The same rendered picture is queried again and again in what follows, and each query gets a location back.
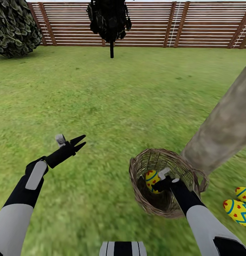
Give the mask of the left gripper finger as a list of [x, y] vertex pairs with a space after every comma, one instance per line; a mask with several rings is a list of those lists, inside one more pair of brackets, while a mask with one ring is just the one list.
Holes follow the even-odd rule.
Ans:
[[72, 147], [75, 149], [75, 145], [78, 144], [82, 139], [85, 138], [86, 135], [82, 135], [82, 136], [79, 136], [77, 138], [74, 138], [73, 140], [70, 141], [70, 144], [72, 145]]
[[86, 142], [81, 143], [80, 145], [76, 146], [75, 149], [74, 149], [75, 152], [78, 152], [85, 144], [86, 144]]

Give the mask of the easter egg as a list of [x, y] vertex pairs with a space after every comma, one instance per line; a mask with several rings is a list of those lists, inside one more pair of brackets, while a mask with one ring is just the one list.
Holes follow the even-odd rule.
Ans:
[[239, 202], [243, 202], [246, 205], [246, 187], [238, 187], [236, 189], [236, 195], [239, 199]]
[[161, 195], [162, 193], [158, 192], [157, 190], [155, 191], [151, 185], [154, 185], [156, 182], [160, 181], [160, 178], [157, 176], [159, 171], [153, 169], [153, 170], [148, 170], [143, 173], [146, 174], [145, 179], [143, 180], [143, 183], [141, 184], [141, 187], [145, 186], [146, 190], [148, 191], [146, 195], [151, 195], [152, 197], [154, 196], [157, 198], [158, 195]]
[[226, 200], [223, 202], [226, 213], [240, 225], [246, 226], [246, 205], [237, 200]]

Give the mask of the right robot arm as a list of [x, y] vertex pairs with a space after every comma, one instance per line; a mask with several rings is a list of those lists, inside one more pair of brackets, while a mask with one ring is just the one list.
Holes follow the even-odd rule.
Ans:
[[[246, 246], [232, 234], [204, 205], [195, 191], [181, 178], [166, 175], [170, 168], [160, 169], [160, 181], [151, 187], [158, 192], [172, 192], [184, 212], [202, 256], [246, 256]], [[165, 176], [166, 175], [166, 176]]]

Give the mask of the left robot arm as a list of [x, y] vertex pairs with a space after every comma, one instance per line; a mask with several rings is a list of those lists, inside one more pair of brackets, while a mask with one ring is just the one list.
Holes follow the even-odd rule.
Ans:
[[25, 175], [21, 177], [11, 195], [0, 211], [0, 256], [20, 256], [30, 218], [48, 166], [55, 168], [70, 156], [74, 156], [85, 144], [76, 146], [86, 135], [66, 141], [63, 134], [56, 135], [59, 144], [57, 151], [48, 157], [43, 156], [26, 166]]

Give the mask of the wicker basket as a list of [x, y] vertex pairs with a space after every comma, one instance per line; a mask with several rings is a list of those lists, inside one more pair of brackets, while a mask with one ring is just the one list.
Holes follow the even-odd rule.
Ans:
[[[159, 207], [157, 208], [157, 205], [150, 204], [150, 202], [145, 197], [145, 186], [142, 187], [142, 193], [140, 192], [140, 188], [138, 187], [138, 183], [140, 179], [143, 179], [146, 177], [146, 174], [143, 173], [143, 159], [144, 155], [149, 153], [149, 155], [152, 155], [153, 153], [159, 153], [164, 154], [168, 158], [174, 158], [177, 160], [175, 169], [177, 169], [181, 164], [188, 169], [188, 172], [192, 174], [192, 182], [187, 185], [188, 189], [192, 189], [196, 192], [198, 197], [200, 197], [200, 193], [207, 191], [206, 182], [208, 180], [208, 175], [203, 172], [201, 169], [193, 168], [181, 155], [177, 154], [176, 152], [169, 151], [162, 148], [152, 148], [152, 149], [145, 149], [142, 151], [141, 154], [138, 154], [136, 158], [132, 157], [130, 159], [129, 164], [129, 174], [130, 174], [130, 180], [132, 182], [133, 192], [135, 196], [135, 201], [140, 207], [145, 211], [146, 214], [159, 216], [159, 217], [166, 217], [170, 219], [179, 219], [183, 216], [185, 216], [184, 212], [181, 208], [179, 208], [178, 202], [175, 200], [173, 201], [173, 193], [167, 192], [166, 190], [163, 191], [163, 196], [167, 200], [167, 205], [163, 207], [163, 210], [161, 210]], [[142, 163], [140, 163], [142, 162]], [[138, 166], [140, 166], [138, 168]], [[199, 172], [203, 179], [201, 181], [201, 184], [198, 183], [198, 176], [196, 172]]]

